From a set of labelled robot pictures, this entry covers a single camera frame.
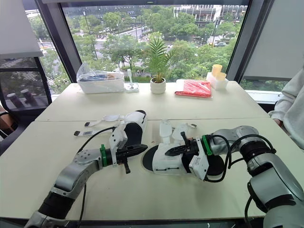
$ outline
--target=yellow object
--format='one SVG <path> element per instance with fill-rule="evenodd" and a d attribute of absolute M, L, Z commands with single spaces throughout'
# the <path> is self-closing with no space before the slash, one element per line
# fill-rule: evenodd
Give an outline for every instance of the yellow object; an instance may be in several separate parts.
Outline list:
<path fill-rule="evenodd" d="M 221 72 L 222 67 L 223 67 L 223 66 L 220 65 L 220 64 L 214 64 L 214 65 L 212 66 L 212 75 L 213 75 L 214 77 L 216 77 L 216 76 L 218 75 L 218 73 Z"/>
<path fill-rule="evenodd" d="M 215 78 L 216 78 L 218 81 L 223 81 L 223 80 L 225 80 L 226 76 L 227 76 L 227 75 L 226 75 L 225 73 L 219 72 L 219 73 L 215 76 Z"/>

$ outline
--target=white box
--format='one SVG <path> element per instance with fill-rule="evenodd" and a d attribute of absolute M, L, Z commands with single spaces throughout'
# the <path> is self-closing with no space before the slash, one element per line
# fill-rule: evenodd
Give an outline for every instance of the white box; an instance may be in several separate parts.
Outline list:
<path fill-rule="evenodd" d="M 80 81 L 77 80 L 81 89 L 85 94 L 96 94 L 96 93 L 112 93 L 112 92 L 123 92 L 124 91 L 124 74 L 123 72 L 109 72 L 102 74 L 111 74 L 114 79 L 105 79 L 102 81 Z M 85 77 L 89 74 L 81 75 L 80 78 Z"/>
<path fill-rule="evenodd" d="M 226 78 L 222 81 L 217 80 L 211 72 L 207 73 L 207 81 L 210 82 L 212 88 L 215 90 L 225 90 L 229 82 Z"/>

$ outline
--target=white table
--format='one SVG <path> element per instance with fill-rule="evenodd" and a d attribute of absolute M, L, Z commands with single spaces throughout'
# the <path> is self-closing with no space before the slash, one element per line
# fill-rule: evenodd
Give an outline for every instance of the white table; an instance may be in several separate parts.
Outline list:
<path fill-rule="evenodd" d="M 143 143 L 149 147 L 160 142 L 159 122 L 148 121 Z M 270 119 L 175 120 L 194 123 L 188 136 L 212 133 L 222 128 L 251 125 L 270 140 L 277 155 L 304 187 L 304 153 Z M 57 175 L 73 159 L 87 137 L 76 137 L 84 122 L 33 122 L 0 157 L 0 217 L 29 218 L 51 189 Z M 111 126 L 102 123 L 95 129 Z M 94 138 L 88 149 L 99 148 L 109 134 Z M 94 173 L 87 183 L 83 220 L 141 219 L 231 219 L 242 218 L 249 197 L 245 162 L 228 170 L 220 183 L 202 182 L 192 176 L 162 176 L 141 165 L 143 154 L 129 159 L 130 174 L 123 166 L 106 167 Z M 233 160 L 240 157 L 233 154 Z M 82 194 L 67 219 L 79 219 Z M 262 216 L 251 203 L 249 216 Z"/>
<path fill-rule="evenodd" d="M 212 98 L 177 96 L 174 91 L 175 83 L 167 83 L 166 92 L 155 95 L 150 84 L 142 83 L 139 93 L 84 94 L 78 84 L 70 84 L 36 121 L 92 121 L 135 110 L 145 110 L 149 120 L 269 117 L 234 81 L 226 91 L 212 90 Z"/>

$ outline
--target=white hoodie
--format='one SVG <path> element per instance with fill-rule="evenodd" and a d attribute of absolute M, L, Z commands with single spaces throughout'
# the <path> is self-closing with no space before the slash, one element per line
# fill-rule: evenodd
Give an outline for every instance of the white hoodie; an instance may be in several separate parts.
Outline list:
<path fill-rule="evenodd" d="M 283 97 L 269 112 L 272 119 L 283 121 L 290 137 L 304 149 L 304 69 L 302 68 L 282 90 Z"/>

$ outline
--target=green ring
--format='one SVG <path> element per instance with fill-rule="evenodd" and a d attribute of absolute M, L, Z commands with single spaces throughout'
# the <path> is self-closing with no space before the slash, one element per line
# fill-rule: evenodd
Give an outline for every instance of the green ring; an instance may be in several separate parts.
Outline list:
<path fill-rule="evenodd" d="M 204 142 L 204 144 L 205 144 L 205 147 L 206 147 L 206 149 L 207 149 L 207 155 L 212 155 L 212 150 L 211 150 L 210 147 L 209 147 L 209 144 L 208 144 L 208 142 L 207 142 L 206 136 L 203 135 L 202 138 L 203 138 L 203 142 Z"/>
<path fill-rule="evenodd" d="M 101 157 L 103 158 L 103 166 L 106 167 L 108 166 L 108 164 L 106 162 L 106 156 L 105 156 L 105 145 L 101 144 L 100 152 L 101 152 Z"/>

